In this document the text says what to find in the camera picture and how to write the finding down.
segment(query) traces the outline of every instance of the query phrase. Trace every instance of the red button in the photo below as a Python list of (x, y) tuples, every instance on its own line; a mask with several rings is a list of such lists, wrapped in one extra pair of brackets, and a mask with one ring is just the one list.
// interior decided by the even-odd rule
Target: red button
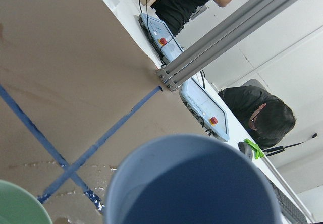
[(159, 41), (162, 45), (165, 45), (167, 43), (166, 39), (163, 37)]
[(211, 122), (212, 126), (214, 126), (216, 123), (218, 123), (218, 120), (215, 117), (210, 118), (209, 121)]

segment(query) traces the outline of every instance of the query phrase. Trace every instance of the tape strip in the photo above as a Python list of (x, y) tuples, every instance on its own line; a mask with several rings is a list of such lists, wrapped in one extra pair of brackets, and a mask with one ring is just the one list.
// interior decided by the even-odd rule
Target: tape strip
[(42, 196), (38, 197), (41, 203), (44, 203), (75, 171), (77, 171), (94, 153), (112, 136), (133, 114), (135, 114), (150, 98), (157, 92), (162, 91), (160, 86), (156, 87), (148, 95), (146, 95), (139, 103), (137, 103), (132, 110), (123, 116), (117, 123), (115, 123), (97, 142), (92, 145), (81, 157), (79, 157), (71, 166), (65, 169), (54, 182), (45, 189)]
[[(10, 109), (16, 114), (16, 116), (23, 122), (28, 130), (34, 135), (34, 137), (42, 144), (42, 146), (49, 152), (49, 154), (55, 159), (55, 161), (64, 169), (69, 167), (67, 161), (59, 154), (54, 146), (47, 140), (47, 138), (38, 130), (35, 124), (29, 119), (29, 117), (21, 110), (17, 103), (11, 98), (6, 90), (0, 85), (0, 95), (2, 99), (7, 103)], [(101, 199), (87, 186), (87, 184), (76, 174), (71, 175), (71, 179), (75, 184), (82, 188), (83, 193), (92, 201), (95, 207), (99, 211), (103, 211), (104, 205), (100, 203)]]

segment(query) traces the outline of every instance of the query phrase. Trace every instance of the green clamp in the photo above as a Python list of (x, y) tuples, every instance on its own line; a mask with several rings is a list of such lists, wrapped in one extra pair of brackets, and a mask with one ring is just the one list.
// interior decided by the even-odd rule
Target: green clamp
[(258, 159), (259, 157), (264, 157), (264, 153), (262, 152), (262, 150), (260, 149), (258, 144), (253, 143), (249, 139), (244, 139), (243, 141), (245, 143), (247, 143), (251, 147), (251, 149), (254, 151), (254, 158), (255, 159)]

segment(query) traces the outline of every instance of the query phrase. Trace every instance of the ear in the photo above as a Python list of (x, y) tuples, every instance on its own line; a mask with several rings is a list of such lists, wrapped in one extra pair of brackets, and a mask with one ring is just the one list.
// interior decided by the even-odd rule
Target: ear
[(262, 104), (261, 106), (259, 106), (258, 109), (263, 109), (263, 108), (265, 108), (266, 105), (267, 105), (266, 103), (265, 104)]

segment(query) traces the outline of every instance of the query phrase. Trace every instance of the dark hair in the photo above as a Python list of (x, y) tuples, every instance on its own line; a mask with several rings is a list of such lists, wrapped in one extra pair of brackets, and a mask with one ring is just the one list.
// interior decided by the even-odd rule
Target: dark hair
[(256, 120), (257, 132), (262, 136), (284, 136), (293, 129), (296, 118), (293, 111), (281, 100), (266, 102)]

